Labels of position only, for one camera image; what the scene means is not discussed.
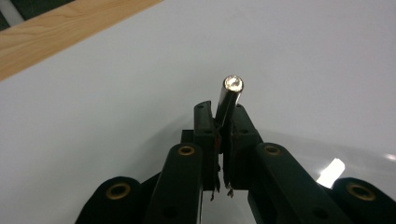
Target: metal pin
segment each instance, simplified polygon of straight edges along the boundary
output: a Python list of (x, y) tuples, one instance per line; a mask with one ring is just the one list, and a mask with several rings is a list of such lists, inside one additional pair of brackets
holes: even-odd
[(226, 120), (231, 119), (243, 89), (244, 82), (242, 78), (229, 76), (224, 79), (215, 117), (215, 122), (218, 125), (223, 126)]

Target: silver cylinder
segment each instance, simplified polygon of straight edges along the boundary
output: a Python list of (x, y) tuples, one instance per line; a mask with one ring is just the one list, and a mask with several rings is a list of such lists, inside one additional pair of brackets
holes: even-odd
[(215, 122), (218, 125), (223, 126), (226, 120), (231, 119), (243, 89), (244, 82), (242, 78), (229, 76), (224, 79), (215, 116)]

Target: brass ring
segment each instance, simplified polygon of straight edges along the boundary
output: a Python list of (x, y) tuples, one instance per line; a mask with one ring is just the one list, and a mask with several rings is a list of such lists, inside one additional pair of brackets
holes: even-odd
[(360, 184), (349, 183), (346, 186), (346, 189), (350, 194), (361, 200), (373, 201), (375, 199), (375, 194), (370, 189), (367, 189)]
[(279, 148), (277, 147), (273, 147), (273, 146), (266, 146), (264, 147), (264, 150), (270, 154), (271, 156), (279, 156), (281, 151)]
[(191, 154), (194, 153), (194, 151), (195, 150), (193, 147), (184, 146), (184, 147), (180, 147), (177, 152), (178, 152), (178, 154), (180, 154), (182, 156), (190, 156)]
[(120, 182), (108, 188), (106, 191), (106, 196), (110, 200), (118, 200), (127, 196), (129, 192), (131, 192), (131, 186), (125, 182)]

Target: wooden edge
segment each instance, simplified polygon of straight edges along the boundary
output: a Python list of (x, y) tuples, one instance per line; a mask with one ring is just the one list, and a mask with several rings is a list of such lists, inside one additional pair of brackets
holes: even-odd
[(77, 0), (0, 32), (0, 81), (162, 0)]

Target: bolt hole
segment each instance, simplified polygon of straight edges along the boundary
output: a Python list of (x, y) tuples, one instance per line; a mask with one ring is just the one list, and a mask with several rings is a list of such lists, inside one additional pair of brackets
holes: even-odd
[(193, 147), (181, 147), (178, 149), (178, 154), (182, 156), (190, 156), (192, 153), (194, 153)]
[(329, 218), (329, 214), (326, 212), (326, 210), (320, 207), (314, 207), (314, 209), (312, 209), (312, 213), (314, 213), (314, 215), (320, 219)]
[(168, 219), (175, 218), (177, 217), (177, 215), (178, 215), (177, 210), (173, 206), (163, 209), (163, 216)]
[(367, 189), (360, 184), (349, 183), (346, 186), (346, 189), (350, 194), (361, 200), (373, 201), (375, 199), (375, 194), (370, 189)]
[(106, 196), (110, 200), (118, 200), (129, 194), (131, 187), (127, 183), (118, 183), (112, 185), (106, 191)]
[(265, 147), (264, 149), (265, 149), (265, 151), (266, 151), (268, 154), (270, 154), (270, 155), (272, 155), (272, 156), (280, 155), (280, 149), (277, 148), (277, 147), (271, 147), (271, 146), (269, 146), (269, 147)]

